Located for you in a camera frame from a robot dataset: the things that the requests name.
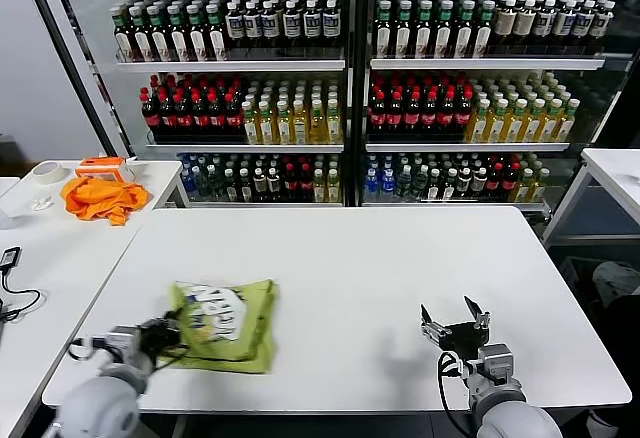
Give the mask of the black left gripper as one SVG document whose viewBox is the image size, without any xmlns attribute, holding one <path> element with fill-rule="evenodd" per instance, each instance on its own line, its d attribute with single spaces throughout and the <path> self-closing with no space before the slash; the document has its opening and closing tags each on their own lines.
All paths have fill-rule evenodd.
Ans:
<svg viewBox="0 0 640 438">
<path fill-rule="evenodd" d="M 140 352 L 149 358 L 157 358 L 167 349 L 171 353 L 186 352 L 188 345 L 180 338 L 181 314 L 182 309 L 169 310 L 162 320 L 149 320 L 140 325 Z"/>
</svg>

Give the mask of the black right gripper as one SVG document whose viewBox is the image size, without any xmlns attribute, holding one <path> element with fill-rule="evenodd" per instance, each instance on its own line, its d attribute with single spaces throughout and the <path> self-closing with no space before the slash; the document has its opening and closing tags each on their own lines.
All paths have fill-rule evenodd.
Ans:
<svg viewBox="0 0 640 438">
<path fill-rule="evenodd" d="M 447 325 L 434 321 L 424 304 L 420 305 L 421 332 L 442 350 L 455 353 L 459 358 L 477 358 L 478 350 L 488 343 L 490 313 L 484 312 L 478 303 L 464 296 L 464 301 L 474 321 Z"/>
</svg>

